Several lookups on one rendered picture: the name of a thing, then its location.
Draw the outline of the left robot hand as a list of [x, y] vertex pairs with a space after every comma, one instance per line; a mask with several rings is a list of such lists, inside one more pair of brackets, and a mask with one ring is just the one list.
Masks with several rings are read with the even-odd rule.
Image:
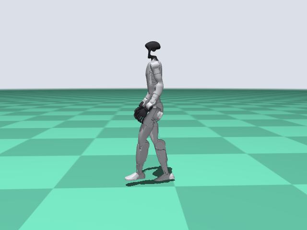
[[137, 112], [137, 119], [138, 119], [138, 121], [140, 122], [140, 123], [142, 123], [143, 124], [143, 121], [144, 121], [144, 118], [147, 116], [147, 113], [149, 112], [149, 111], [151, 111], [151, 109], [153, 108], [153, 106], [151, 106], [149, 109], [147, 109], [146, 108], [146, 106], [144, 107], [144, 109], [141, 109], [141, 110], [139, 110], [138, 112]]

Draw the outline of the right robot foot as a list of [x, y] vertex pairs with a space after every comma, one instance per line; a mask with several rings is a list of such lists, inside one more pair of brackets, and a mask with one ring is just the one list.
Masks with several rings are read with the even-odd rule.
[[162, 174], [161, 176], [155, 178], [155, 181], [163, 181], [163, 180], [170, 180], [174, 179], [174, 175], [172, 173], [168, 173], [167, 175]]

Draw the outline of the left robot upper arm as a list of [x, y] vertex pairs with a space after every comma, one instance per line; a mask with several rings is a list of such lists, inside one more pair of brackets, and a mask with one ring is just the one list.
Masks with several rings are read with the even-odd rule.
[[[157, 84], [162, 84], [164, 88], [159, 62], [156, 61], [156, 62], [150, 63], [150, 68], [151, 68], [151, 71], [153, 72], [153, 76]], [[154, 90], [156, 90], [157, 84], [154, 86]]]

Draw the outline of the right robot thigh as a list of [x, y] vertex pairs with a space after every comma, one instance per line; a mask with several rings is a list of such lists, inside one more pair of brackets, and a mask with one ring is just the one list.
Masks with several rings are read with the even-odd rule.
[[155, 145], [155, 147], [159, 150], [162, 150], [162, 149], [165, 148], [165, 141], [162, 140], [162, 139], [158, 139], [158, 137], [157, 137], [158, 136], [158, 123], [157, 123], [158, 121], [156, 121], [154, 119], [152, 119], [152, 120], [155, 122], [155, 124], [154, 124], [154, 127], [153, 127], [153, 129], [152, 129], [152, 131], [149, 135], [150, 135], [150, 138], [151, 138], [153, 144]]

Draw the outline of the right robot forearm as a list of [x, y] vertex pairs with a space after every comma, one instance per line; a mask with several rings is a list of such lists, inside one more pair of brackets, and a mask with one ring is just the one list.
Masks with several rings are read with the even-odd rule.
[[145, 107], [146, 104], [149, 103], [149, 101], [151, 100], [152, 95], [153, 94], [148, 94], [148, 92], [147, 92], [147, 95], [145, 96], [145, 98], [143, 100], [143, 102], [144, 102], [143, 105], [142, 105], [143, 107]]

